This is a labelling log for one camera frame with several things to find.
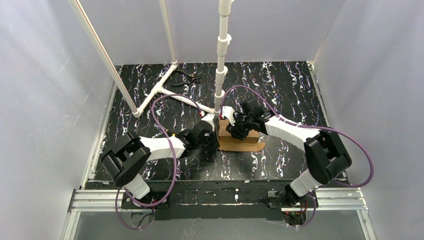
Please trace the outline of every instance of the floor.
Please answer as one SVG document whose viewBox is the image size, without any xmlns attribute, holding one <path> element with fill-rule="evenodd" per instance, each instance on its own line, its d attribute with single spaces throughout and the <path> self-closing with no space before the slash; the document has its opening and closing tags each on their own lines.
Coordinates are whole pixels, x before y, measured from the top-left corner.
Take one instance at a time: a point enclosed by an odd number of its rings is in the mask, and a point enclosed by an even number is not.
<svg viewBox="0 0 424 240">
<path fill-rule="evenodd" d="M 234 85 L 245 85 L 258 91 L 277 111 L 286 118 L 308 125 L 326 126 L 320 101 L 306 62 L 231 62 L 225 64 L 228 75 L 223 89 Z M 154 84 L 168 69 L 167 64 L 124 65 L 122 80 L 129 94 L 140 106 Z M 182 82 L 185 77 L 173 73 L 166 81 L 165 88 L 194 100 L 213 106 L 215 63 L 181 64 L 179 69 L 201 75 L 200 84 L 181 87 L 171 84 Z M 238 102 L 252 96 L 245 89 L 229 94 L 226 105 L 240 110 Z M 201 117 L 197 110 L 172 98 L 158 103 L 156 114 L 167 128 L 179 132 L 191 128 Z M 117 90 L 102 148 L 108 148 L 127 131 L 135 131 L 148 138 L 163 137 L 154 125 L 150 106 L 140 118 L 135 118 Z M 177 179 L 192 181 L 222 180 L 293 180 L 307 168 L 305 155 L 295 146 L 272 136 L 261 135 L 266 142 L 261 152 L 197 151 L 193 156 L 178 161 Z M 141 173 L 146 180 L 170 180 L 172 159 L 148 162 Z M 97 165 L 95 181 L 112 181 L 101 164 Z"/>
</svg>

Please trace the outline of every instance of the white backdrop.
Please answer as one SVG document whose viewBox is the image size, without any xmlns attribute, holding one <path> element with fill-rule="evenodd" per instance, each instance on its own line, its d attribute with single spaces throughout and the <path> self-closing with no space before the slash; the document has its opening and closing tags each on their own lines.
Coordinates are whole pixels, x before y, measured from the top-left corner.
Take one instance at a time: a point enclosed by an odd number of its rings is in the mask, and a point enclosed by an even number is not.
<svg viewBox="0 0 424 240">
<path fill-rule="evenodd" d="M 167 0 L 176 58 L 216 62 L 219 0 Z M 313 61 L 344 0 L 235 0 L 226 62 Z M 81 0 L 116 65 L 171 61 L 158 0 Z"/>
<path fill-rule="evenodd" d="M 346 0 L 315 60 L 330 123 L 374 158 L 362 191 L 378 239 L 424 239 L 423 23 L 422 0 Z M 349 146 L 349 179 L 363 182 Z"/>
<path fill-rule="evenodd" d="M 113 81 L 68 1 L 0 16 L 0 239 L 57 240 Z"/>
</svg>

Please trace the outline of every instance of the brown cardboard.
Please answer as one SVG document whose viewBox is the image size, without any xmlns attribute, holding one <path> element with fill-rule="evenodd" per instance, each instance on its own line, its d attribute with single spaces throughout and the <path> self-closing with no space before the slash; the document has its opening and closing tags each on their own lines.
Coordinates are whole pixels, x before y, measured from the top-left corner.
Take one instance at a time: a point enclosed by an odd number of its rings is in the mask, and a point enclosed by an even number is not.
<svg viewBox="0 0 424 240">
<path fill-rule="evenodd" d="M 228 120 L 219 120 L 218 142 L 219 150 L 233 152 L 259 152 L 265 147 L 265 142 L 258 142 L 259 133 L 251 130 L 247 137 L 242 141 L 232 138 L 227 132 Z"/>
</svg>

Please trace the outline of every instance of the robotic arm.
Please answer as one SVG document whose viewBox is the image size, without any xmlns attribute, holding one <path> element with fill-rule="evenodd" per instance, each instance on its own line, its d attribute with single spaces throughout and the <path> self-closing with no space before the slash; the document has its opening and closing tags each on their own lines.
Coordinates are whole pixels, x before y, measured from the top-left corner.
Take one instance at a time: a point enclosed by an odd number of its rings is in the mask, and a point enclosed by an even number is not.
<svg viewBox="0 0 424 240">
<path fill-rule="evenodd" d="M 233 138 L 244 140 L 250 130 L 256 130 L 286 140 L 306 155 L 308 169 L 286 185 L 284 191 L 273 191 L 272 194 L 269 191 L 265 200 L 280 199 L 282 205 L 295 205 L 301 202 L 308 192 L 328 184 L 352 165 L 351 157 L 336 132 L 287 124 L 279 118 L 294 122 L 282 115 L 275 116 L 271 111 L 265 112 L 256 97 L 241 103 L 241 107 L 244 113 L 234 111 L 229 106 L 223 107 L 222 110 L 221 117 L 229 121 L 226 130 Z"/>
<path fill-rule="evenodd" d="M 207 114 L 193 129 L 185 129 L 169 138 L 178 159 L 192 155 L 200 146 L 216 148 L 214 117 Z M 141 199 L 150 192 L 139 174 L 143 165 L 148 161 L 172 157 L 167 138 L 140 137 L 127 132 L 105 152 L 101 164 L 117 187 L 125 187 L 136 199 Z"/>
</svg>

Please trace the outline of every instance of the marble pattern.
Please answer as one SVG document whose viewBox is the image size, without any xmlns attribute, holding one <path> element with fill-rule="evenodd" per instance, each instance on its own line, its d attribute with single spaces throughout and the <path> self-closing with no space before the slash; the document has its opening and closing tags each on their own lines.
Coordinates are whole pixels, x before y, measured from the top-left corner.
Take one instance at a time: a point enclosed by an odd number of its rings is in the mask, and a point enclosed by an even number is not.
<svg viewBox="0 0 424 240">
<path fill-rule="evenodd" d="M 306 62 L 231 62 L 225 64 L 228 75 L 223 89 L 234 85 L 245 85 L 258 91 L 276 110 L 295 122 L 326 126 L 320 102 L 315 91 Z M 154 84 L 165 74 L 167 64 L 124 65 L 121 77 L 129 94 L 140 106 Z M 173 73 L 166 81 L 168 90 L 189 96 L 206 106 L 213 107 L 216 63 L 181 64 L 180 69 L 201 75 L 200 84 L 171 87 L 185 79 Z M 246 89 L 231 92 L 226 105 L 241 110 L 238 103 L 251 97 Z M 158 102 L 156 114 L 162 125 L 174 132 L 191 128 L 201 117 L 197 109 L 172 98 Z M 135 118 L 117 90 L 110 112 L 102 147 L 115 143 L 127 131 L 136 131 L 148 138 L 163 137 L 146 108 L 140 118 Z M 293 180 L 306 169 L 305 155 L 290 143 L 273 136 L 260 135 L 266 142 L 261 152 L 197 151 L 193 156 L 179 159 L 178 180 Z M 170 180 L 172 159 L 148 162 L 141 173 L 146 180 Z M 97 165 L 95 180 L 111 181 L 101 164 Z"/>
</svg>

